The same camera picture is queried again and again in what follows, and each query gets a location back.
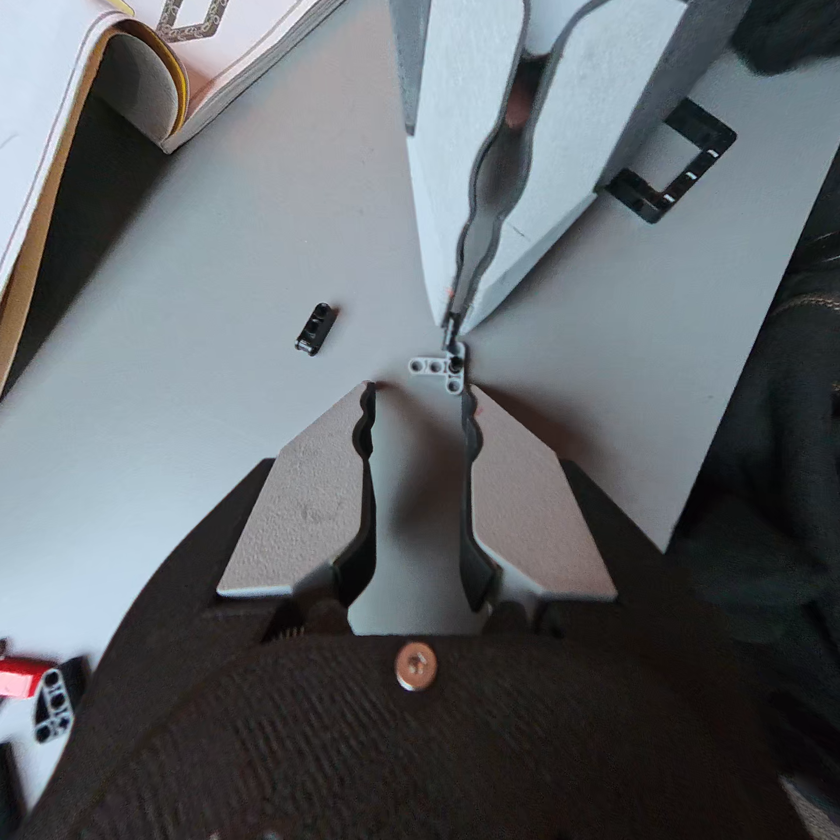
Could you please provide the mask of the small black lego beam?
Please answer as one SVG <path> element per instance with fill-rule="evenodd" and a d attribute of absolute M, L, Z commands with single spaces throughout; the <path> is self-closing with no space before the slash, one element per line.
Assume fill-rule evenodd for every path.
<path fill-rule="evenodd" d="M 297 336 L 295 350 L 309 356 L 318 354 L 335 323 L 337 314 L 337 310 L 327 302 L 316 305 Z"/>

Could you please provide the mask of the pile of lego pieces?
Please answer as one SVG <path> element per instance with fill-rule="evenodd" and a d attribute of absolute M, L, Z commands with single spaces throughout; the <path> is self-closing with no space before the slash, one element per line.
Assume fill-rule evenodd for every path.
<path fill-rule="evenodd" d="M 1 701 L 31 701 L 35 742 L 45 744 L 70 733 L 90 675 L 85 655 L 54 662 L 8 653 L 1 641 Z M 14 838 L 26 814 L 14 749 L 1 744 L 1 838 Z"/>

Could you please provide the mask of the person's right hand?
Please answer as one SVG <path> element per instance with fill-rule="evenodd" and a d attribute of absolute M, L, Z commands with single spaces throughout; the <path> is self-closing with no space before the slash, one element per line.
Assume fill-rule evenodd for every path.
<path fill-rule="evenodd" d="M 519 62 L 508 95 L 505 124 L 512 132 L 520 132 L 529 119 L 537 89 L 545 68 L 545 59 L 531 58 Z"/>

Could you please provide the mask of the grey T-shaped lego beam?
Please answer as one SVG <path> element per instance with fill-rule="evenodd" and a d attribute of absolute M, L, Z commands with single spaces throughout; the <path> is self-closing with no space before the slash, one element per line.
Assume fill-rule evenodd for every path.
<path fill-rule="evenodd" d="M 407 369 L 414 376 L 433 376 L 441 379 L 447 394 L 461 396 L 466 385 L 467 347 L 453 342 L 443 355 L 416 356 Z"/>

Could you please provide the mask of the black rectangular lego frame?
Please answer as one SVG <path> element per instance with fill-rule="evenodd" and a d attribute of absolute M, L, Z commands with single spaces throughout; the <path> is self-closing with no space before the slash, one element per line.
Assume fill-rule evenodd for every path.
<path fill-rule="evenodd" d="M 606 184 L 605 192 L 647 224 L 656 224 L 673 209 L 700 178 L 734 144 L 738 135 L 689 98 L 665 119 L 667 125 L 698 149 L 698 154 L 662 191 L 656 191 L 634 171 L 624 168 Z"/>

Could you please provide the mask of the person's right forearm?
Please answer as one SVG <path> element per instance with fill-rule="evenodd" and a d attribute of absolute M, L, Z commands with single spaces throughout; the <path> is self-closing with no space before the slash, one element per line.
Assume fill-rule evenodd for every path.
<path fill-rule="evenodd" d="M 838 57 L 839 2 L 751 1 L 731 46 L 765 76 Z"/>

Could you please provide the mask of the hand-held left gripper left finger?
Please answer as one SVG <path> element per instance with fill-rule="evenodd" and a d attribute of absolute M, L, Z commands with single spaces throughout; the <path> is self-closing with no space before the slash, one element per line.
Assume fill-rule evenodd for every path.
<path fill-rule="evenodd" d="M 279 452 L 219 596 L 331 595 L 349 606 L 362 594 L 376 563 L 375 390 L 371 381 L 355 386 Z"/>

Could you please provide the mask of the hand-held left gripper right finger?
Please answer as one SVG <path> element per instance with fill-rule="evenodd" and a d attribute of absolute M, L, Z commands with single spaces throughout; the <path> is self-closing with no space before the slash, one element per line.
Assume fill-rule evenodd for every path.
<path fill-rule="evenodd" d="M 463 393 L 461 584 L 501 603 L 615 602 L 618 592 L 556 453 L 476 386 Z"/>

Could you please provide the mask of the lego instruction booklet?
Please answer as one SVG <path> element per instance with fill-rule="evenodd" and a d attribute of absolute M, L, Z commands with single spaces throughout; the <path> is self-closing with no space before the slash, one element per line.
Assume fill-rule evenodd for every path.
<path fill-rule="evenodd" d="M 169 154 L 340 5 L 2 1 L 2 386 L 17 354 L 89 96 L 98 95 Z"/>

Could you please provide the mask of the person's dark jacket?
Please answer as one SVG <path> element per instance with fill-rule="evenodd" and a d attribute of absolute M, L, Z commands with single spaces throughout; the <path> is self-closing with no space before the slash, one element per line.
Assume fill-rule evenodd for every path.
<path fill-rule="evenodd" d="M 723 614 L 782 784 L 838 838 L 838 183 L 814 204 L 669 546 Z"/>

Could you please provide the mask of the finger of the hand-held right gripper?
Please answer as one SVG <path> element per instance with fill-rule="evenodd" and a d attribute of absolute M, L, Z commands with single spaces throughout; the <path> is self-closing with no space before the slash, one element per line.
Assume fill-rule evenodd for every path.
<path fill-rule="evenodd" d="M 528 2 L 542 71 L 519 129 L 477 163 L 456 329 L 514 290 L 724 50 L 749 2 Z"/>
<path fill-rule="evenodd" d="M 391 2 L 423 279 L 434 323 L 468 328 L 466 244 L 478 175 L 503 123 L 530 3 Z"/>

